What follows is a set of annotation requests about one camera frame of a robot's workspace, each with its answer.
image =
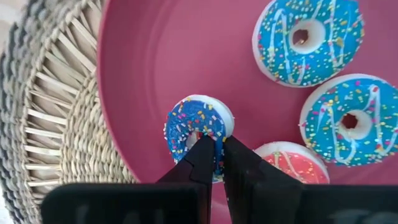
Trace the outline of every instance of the pink bowl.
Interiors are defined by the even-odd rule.
[[[191,94],[226,103],[234,135],[248,147],[303,144],[298,122],[314,88],[287,88],[263,75],[251,36],[270,0],[108,0],[101,28],[98,81],[106,122],[124,161],[141,182],[173,167],[163,139],[167,112]],[[366,35],[342,72],[398,84],[398,1],[360,0]],[[332,184],[398,184],[396,156],[362,167],[328,165]],[[213,223],[230,223],[222,184],[213,191]]]

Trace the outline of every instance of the pink donut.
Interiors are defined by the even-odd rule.
[[[329,184],[324,163],[304,146],[272,142],[254,151],[265,161],[304,184]]]

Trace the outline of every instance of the straw weave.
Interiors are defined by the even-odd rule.
[[[100,0],[32,0],[0,58],[0,180],[15,223],[41,223],[49,191],[134,178],[115,151],[95,80]]]

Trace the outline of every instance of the pink frosting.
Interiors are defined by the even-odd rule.
[[[293,152],[273,152],[263,159],[304,184],[328,184],[323,169],[311,159]]]

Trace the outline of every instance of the toy donut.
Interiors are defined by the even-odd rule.
[[[304,146],[292,142],[272,142],[254,152],[304,184],[329,183],[329,175],[323,162]]]
[[[346,115],[354,116],[351,127]],[[326,161],[360,166],[381,162],[398,148],[398,91],[371,75],[334,78],[306,100],[300,130]]]
[[[352,61],[363,36],[356,1],[274,0],[257,21],[252,47],[257,65],[270,79],[308,87]]]
[[[167,115],[164,134],[174,162],[178,163],[201,135],[215,141],[214,182],[222,180],[223,143],[232,135],[234,118],[220,100],[191,95],[176,104]]]

